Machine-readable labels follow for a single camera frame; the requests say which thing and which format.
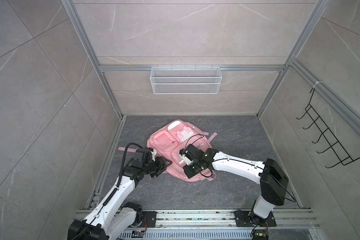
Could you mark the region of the pink school backpack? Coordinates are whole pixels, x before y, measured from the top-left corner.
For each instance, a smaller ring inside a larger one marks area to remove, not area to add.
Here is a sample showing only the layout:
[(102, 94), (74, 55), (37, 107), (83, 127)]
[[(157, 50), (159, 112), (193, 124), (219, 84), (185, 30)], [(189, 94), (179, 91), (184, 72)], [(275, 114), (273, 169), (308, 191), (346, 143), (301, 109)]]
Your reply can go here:
[(122, 176), (124, 166), (127, 165), (127, 162), (131, 158), (134, 158), (138, 148), (152, 148), (156, 152), (155, 158), (165, 157), (173, 162), (173, 164), (167, 167), (163, 173), (168, 173), (175, 178), (187, 182), (198, 182), (203, 180), (212, 181), (216, 178), (216, 173), (213, 173), (211, 178), (205, 178), (200, 174), (197, 174), (195, 177), (188, 179), (183, 169), (183, 166), (186, 164), (179, 164), (181, 161), (179, 153), (180, 150), (185, 149), (188, 145), (194, 145), (196, 148), (205, 151), (212, 147), (210, 141), (216, 135), (217, 134), (214, 133), (213, 136), (208, 139), (208, 133), (201, 131), (195, 125), (182, 120), (174, 120), (153, 133), (147, 140), (146, 147), (135, 143), (129, 143), (126, 147), (119, 148), (124, 153), (122, 158), (122, 169), (118, 177)]

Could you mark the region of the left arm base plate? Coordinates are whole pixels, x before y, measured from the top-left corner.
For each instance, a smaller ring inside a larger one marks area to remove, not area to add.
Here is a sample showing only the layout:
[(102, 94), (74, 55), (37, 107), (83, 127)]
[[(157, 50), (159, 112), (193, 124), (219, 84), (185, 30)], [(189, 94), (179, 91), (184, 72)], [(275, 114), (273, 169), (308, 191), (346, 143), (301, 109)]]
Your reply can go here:
[(140, 211), (137, 212), (134, 223), (131, 227), (136, 228), (154, 228), (157, 221), (157, 212), (155, 211)]

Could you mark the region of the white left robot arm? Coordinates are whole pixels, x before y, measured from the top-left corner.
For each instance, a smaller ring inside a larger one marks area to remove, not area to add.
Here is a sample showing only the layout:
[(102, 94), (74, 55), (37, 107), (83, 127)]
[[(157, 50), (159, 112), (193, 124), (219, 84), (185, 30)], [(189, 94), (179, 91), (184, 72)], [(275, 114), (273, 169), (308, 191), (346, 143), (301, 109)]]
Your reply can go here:
[(127, 203), (127, 196), (145, 175), (161, 175), (172, 161), (164, 157), (145, 160), (131, 158), (123, 168), (122, 176), (99, 205), (82, 221), (74, 220), (68, 230), (68, 240), (115, 240), (127, 227), (138, 227), (143, 221), (142, 206)]

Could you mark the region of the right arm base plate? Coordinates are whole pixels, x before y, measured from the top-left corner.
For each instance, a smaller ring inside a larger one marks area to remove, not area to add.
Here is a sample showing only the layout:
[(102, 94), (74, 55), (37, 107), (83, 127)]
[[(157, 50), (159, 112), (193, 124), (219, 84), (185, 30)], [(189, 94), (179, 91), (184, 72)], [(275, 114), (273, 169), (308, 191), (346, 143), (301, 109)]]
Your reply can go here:
[(263, 219), (255, 215), (252, 211), (234, 211), (234, 219), (237, 227), (254, 227), (259, 225), (260, 227), (276, 227), (275, 217), (273, 212), (270, 212), (266, 219)]

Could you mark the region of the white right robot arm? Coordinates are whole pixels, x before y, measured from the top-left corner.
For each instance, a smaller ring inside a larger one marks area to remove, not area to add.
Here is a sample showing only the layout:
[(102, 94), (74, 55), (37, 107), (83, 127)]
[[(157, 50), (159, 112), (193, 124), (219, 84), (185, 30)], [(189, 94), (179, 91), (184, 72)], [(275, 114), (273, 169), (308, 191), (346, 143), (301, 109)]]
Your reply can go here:
[(183, 169), (188, 179), (197, 174), (203, 175), (202, 171), (208, 169), (212, 174), (215, 171), (224, 171), (260, 185), (261, 194), (249, 213), (252, 221), (265, 221), (274, 207), (283, 206), (285, 203), (289, 178), (273, 159), (264, 162), (250, 161), (212, 148), (203, 151), (194, 145), (180, 150), (180, 157), (186, 163)]

